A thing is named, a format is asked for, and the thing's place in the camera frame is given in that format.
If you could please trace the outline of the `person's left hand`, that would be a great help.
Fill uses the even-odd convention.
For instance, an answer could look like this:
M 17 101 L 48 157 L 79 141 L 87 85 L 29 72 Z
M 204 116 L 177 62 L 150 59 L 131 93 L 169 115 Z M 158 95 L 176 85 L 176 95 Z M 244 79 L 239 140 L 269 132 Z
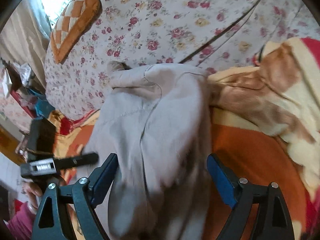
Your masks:
M 22 181 L 22 190 L 28 197 L 27 207 L 29 211 L 33 214 L 37 214 L 39 208 L 37 198 L 43 196 L 43 192 L 39 185 L 32 181 Z

